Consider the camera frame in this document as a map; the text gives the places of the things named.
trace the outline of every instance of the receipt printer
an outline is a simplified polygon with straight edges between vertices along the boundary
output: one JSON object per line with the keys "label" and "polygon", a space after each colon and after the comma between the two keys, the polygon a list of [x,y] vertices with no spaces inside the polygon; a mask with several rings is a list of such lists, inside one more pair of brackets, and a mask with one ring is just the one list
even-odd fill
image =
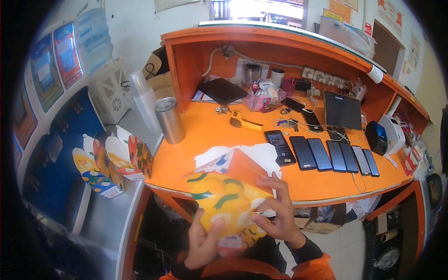
{"label": "receipt printer", "polygon": [[366,127],[366,137],[372,152],[384,155],[388,149],[388,138],[386,130],[374,121],[369,122]]}
{"label": "receipt printer", "polygon": [[388,148],[386,153],[388,155],[396,154],[406,141],[405,133],[401,129],[401,126],[394,118],[388,115],[383,115],[378,124],[384,127],[388,136]]}

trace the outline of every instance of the air cooler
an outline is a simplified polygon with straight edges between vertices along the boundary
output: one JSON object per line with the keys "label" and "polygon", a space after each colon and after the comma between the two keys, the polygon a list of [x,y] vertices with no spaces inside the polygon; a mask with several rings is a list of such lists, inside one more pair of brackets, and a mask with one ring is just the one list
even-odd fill
{"label": "air cooler", "polygon": [[89,93],[93,106],[104,125],[117,125],[128,111],[125,96],[129,93],[127,73],[118,58],[90,74]]}

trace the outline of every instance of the yellow thermometer gun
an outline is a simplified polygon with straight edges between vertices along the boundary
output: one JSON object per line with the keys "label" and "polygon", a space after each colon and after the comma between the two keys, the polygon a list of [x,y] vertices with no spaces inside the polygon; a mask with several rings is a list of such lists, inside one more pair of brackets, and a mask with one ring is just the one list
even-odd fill
{"label": "yellow thermometer gun", "polygon": [[263,129],[263,125],[257,124],[248,120],[245,120],[241,117],[241,113],[239,111],[233,111],[232,116],[230,117],[230,125],[238,128],[244,128],[247,130],[251,130],[254,132],[261,132]]}

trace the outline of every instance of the person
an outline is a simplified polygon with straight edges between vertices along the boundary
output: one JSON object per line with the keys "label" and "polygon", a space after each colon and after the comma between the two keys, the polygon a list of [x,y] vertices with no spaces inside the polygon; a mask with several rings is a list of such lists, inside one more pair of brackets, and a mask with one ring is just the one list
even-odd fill
{"label": "person", "polygon": [[286,262],[275,239],[285,242],[297,264],[292,269],[292,279],[335,279],[328,263],[330,256],[322,253],[294,223],[288,184],[278,179],[274,172],[272,177],[262,177],[256,184],[259,188],[272,188],[277,192],[277,198],[266,199],[257,209],[257,212],[273,209],[276,217],[272,222],[255,213],[250,216],[267,235],[246,249],[240,258],[221,258],[216,251],[216,243],[224,229],[224,222],[222,219],[216,220],[207,233],[200,222],[204,210],[199,209],[189,230],[189,252],[179,254],[171,272],[160,280],[291,279],[284,273]]}

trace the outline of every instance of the smartphone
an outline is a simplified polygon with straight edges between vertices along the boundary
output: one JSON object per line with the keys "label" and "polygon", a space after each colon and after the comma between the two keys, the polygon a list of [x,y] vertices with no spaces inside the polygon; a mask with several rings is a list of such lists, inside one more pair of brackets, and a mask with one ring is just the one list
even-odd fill
{"label": "smartphone", "polygon": [[270,130],[264,132],[264,137],[268,143],[271,143],[277,152],[276,162],[279,166],[285,166],[296,163],[293,152],[288,146],[280,130]]}
{"label": "smartphone", "polygon": [[296,112],[301,112],[302,109],[305,108],[305,105],[302,103],[288,97],[284,99],[284,104]]}
{"label": "smartphone", "polygon": [[301,113],[303,115],[303,118],[305,119],[306,124],[313,132],[323,132],[323,128],[320,125],[319,120],[317,119],[316,115],[313,113],[308,113],[303,110],[301,110]]}
{"label": "smartphone", "polygon": [[366,156],[367,163],[369,164],[370,171],[372,172],[372,177],[379,177],[378,167],[376,166],[375,159],[373,158],[372,151],[363,149],[364,155]]}
{"label": "smartphone", "polygon": [[310,146],[303,136],[290,136],[289,140],[293,146],[294,154],[296,154],[300,170],[316,169],[316,161],[311,153]]}
{"label": "smartphone", "polygon": [[339,143],[335,141],[327,140],[328,153],[330,154],[330,159],[333,164],[334,172],[347,172],[347,167],[345,166],[344,156],[342,155],[342,150],[340,149]]}
{"label": "smartphone", "polygon": [[355,153],[356,161],[358,162],[359,170],[361,171],[361,175],[367,176],[370,175],[370,167],[367,163],[366,156],[362,151],[360,146],[352,146],[353,152]]}
{"label": "smartphone", "polygon": [[317,164],[318,171],[330,171],[333,170],[332,163],[328,158],[327,152],[323,147],[322,141],[318,138],[308,138],[308,144],[313,153],[313,157]]}
{"label": "smartphone", "polygon": [[358,173],[358,165],[356,164],[356,159],[353,154],[352,146],[346,143],[339,143],[339,146],[340,149],[342,150],[342,155],[344,156],[347,172]]}

